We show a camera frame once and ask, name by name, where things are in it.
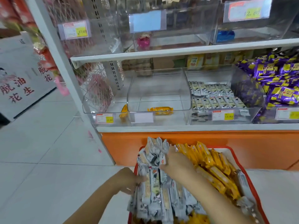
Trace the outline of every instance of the person's right hand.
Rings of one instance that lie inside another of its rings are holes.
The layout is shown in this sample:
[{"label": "person's right hand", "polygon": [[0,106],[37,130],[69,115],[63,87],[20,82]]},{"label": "person's right hand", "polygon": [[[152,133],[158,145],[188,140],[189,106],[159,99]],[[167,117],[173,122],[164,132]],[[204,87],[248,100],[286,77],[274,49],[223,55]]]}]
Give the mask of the person's right hand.
[{"label": "person's right hand", "polygon": [[166,155],[166,165],[162,164],[159,168],[181,184],[184,184],[190,175],[196,174],[192,162],[184,154],[176,152],[173,145],[170,145]]}]

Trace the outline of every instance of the hand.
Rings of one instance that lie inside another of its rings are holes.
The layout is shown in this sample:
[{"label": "hand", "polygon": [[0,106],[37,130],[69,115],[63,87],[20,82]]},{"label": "hand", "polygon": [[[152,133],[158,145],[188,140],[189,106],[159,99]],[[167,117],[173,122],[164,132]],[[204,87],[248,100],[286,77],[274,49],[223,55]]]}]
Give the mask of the hand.
[{"label": "hand", "polygon": [[109,179],[116,189],[115,194],[122,191],[129,195],[133,194],[136,186],[145,180],[144,176],[135,175],[128,167],[121,169]]},{"label": "hand", "polygon": [[170,145],[166,155],[166,165],[162,164],[159,168],[182,185],[188,180],[190,174],[196,174],[192,162],[184,154],[176,152],[173,145]]}]

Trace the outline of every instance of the tiled floor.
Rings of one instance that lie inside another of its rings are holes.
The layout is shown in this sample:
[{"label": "tiled floor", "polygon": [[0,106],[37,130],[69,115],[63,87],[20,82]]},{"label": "tiled floor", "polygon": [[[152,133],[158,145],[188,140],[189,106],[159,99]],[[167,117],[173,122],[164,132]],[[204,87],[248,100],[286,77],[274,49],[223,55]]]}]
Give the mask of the tiled floor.
[{"label": "tiled floor", "polygon": [[[76,113],[55,90],[0,129],[1,224],[61,224],[121,168],[107,166]],[[248,174],[270,223],[297,223],[298,173]],[[100,223],[127,223],[128,200],[114,196]]]}]

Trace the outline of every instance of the forearm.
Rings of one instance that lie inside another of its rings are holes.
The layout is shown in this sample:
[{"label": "forearm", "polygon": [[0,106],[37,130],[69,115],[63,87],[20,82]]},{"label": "forearm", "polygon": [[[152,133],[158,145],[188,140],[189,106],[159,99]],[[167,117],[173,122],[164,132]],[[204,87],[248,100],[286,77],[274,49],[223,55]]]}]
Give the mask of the forearm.
[{"label": "forearm", "polygon": [[191,173],[183,185],[201,203],[215,224],[253,223],[200,174]]},{"label": "forearm", "polygon": [[107,180],[63,224],[98,224],[107,204],[117,192],[111,179]]}]

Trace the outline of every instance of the yellow price label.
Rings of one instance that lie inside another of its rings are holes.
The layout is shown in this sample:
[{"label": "yellow price label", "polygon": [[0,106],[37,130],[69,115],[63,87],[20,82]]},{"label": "yellow price label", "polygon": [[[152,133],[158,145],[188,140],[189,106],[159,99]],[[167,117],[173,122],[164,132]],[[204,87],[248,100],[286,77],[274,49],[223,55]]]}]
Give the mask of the yellow price label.
[{"label": "yellow price label", "polygon": [[114,123],[113,116],[106,116],[106,123]]},{"label": "yellow price label", "polygon": [[299,111],[290,112],[290,119],[299,119]]},{"label": "yellow price label", "polygon": [[245,19],[255,19],[261,17],[261,7],[248,8],[245,12]]},{"label": "yellow price label", "polygon": [[234,113],[225,113],[224,120],[234,120]]},{"label": "yellow price label", "polygon": [[86,37],[87,36],[87,31],[86,27],[76,27],[76,33],[77,37]]}]

